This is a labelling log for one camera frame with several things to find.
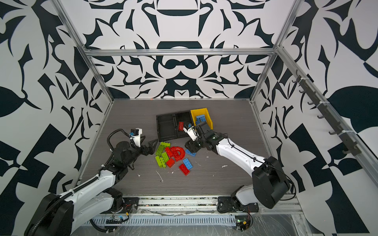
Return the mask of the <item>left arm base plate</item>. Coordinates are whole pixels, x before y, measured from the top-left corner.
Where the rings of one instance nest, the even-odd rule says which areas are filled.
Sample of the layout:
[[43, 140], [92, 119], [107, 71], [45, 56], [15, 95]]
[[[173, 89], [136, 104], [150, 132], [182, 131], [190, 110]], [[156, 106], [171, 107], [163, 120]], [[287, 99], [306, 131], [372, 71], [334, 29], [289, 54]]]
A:
[[123, 197], [122, 200], [119, 198], [114, 200], [111, 208], [107, 211], [104, 211], [102, 214], [132, 213], [138, 209], [138, 204], [138, 197]]

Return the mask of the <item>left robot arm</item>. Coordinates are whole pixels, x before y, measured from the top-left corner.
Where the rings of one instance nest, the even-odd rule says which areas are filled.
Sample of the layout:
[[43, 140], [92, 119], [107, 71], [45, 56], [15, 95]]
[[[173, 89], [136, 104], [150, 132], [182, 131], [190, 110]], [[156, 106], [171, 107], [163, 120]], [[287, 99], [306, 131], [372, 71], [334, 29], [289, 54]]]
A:
[[141, 156], [155, 153], [158, 139], [143, 144], [142, 129], [117, 129], [107, 137], [111, 155], [86, 182], [62, 194], [45, 196], [24, 234], [26, 236], [69, 236], [100, 213], [123, 210], [123, 194], [113, 186], [134, 169]]

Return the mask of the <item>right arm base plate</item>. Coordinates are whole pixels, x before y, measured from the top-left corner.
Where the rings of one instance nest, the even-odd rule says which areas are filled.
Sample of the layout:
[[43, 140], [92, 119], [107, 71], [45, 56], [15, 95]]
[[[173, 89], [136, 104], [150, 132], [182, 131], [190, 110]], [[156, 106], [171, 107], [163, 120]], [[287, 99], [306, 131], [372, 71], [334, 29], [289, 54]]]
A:
[[259, 212], [258, 203], [242, 205], [235, 197], [218, 197], [217, 211], [219, 213], [228, 212]]

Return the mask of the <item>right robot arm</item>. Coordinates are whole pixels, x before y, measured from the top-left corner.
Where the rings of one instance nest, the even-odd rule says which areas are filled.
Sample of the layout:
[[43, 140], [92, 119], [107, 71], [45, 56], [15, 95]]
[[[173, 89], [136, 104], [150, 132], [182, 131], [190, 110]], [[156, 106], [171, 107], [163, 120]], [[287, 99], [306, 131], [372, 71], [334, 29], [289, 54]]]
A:
[[264, 158], [249, 152], [228, 135], [212, 130], [207, 122], [183, 130], [190, 137], [185, 144], [190, 152], [206, 148], [232, 161], [252, 178], [251, 185], [239, 187], [229, 197], [219, 197], [218, 212], [258, 212], [259, 205], [272, 209], [289, 191], [288, 177], [276, 158]]

